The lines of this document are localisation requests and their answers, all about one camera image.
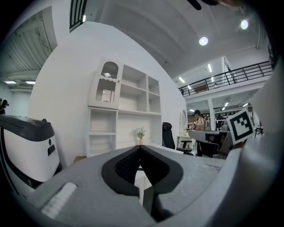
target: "desk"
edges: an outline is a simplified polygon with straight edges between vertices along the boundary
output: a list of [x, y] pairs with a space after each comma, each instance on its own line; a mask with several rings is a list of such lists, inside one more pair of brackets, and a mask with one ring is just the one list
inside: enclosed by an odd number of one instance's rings
[[190, 143], [190, 147], [189, 148], [193, 148], [193, 145], [195, 144], [195, 139], [191, 138], [189, 135], [178, 135], [177, 136], [177, 147], [179, 147], [179, 141], [182, 141], [182, 140], [191, 140], [192, 143]]

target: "recessed light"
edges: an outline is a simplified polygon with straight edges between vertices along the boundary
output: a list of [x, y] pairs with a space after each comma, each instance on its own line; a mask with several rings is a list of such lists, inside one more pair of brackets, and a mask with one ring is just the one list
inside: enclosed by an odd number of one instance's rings
[[10, 84], [10, 83], [16, 83], [16, 82], [12, 80], [12, 81], [5, 81], [5, 83], [9, 83]]
[[202, 45], [202, 46], [205, 46], [207, 43], [208, 43], [208, 39], [206, 37], [202, 37], [199, 40], [199, 44]]
[[247, 29], [248, 26], [249, 26], [249, 23], [248, 23], [247, 20], [243, 20], [243, 21], [241, 22], [241, 28], [242, 28], [242, 29]]
[[210, 64], [208, 64], [208, 68], [209, 68], [209, 72], [211, 73], [212, 72], [212, 68], [211, 68]]
[[183, 78], [179, 77], [179, 80], [183, 83], [185, 83], [185, 81], [183, 80]]

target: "metal railing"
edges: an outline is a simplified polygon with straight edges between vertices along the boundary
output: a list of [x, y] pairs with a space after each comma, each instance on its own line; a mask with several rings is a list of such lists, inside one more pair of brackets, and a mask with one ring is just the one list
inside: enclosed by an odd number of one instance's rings
[[69, 29], [72, 31], [83, 23], [87, 0], [71, 0]]
[[218, 89], [220, 87], [232, 85], [235, 83], [253, 80], [260, 77], [270, 76], [272, 67], [269, 61], [242, 67], [235, 70], [229, 70], [206, 79], [180, 87], [183, 97], [197, 94], [203, 91]]

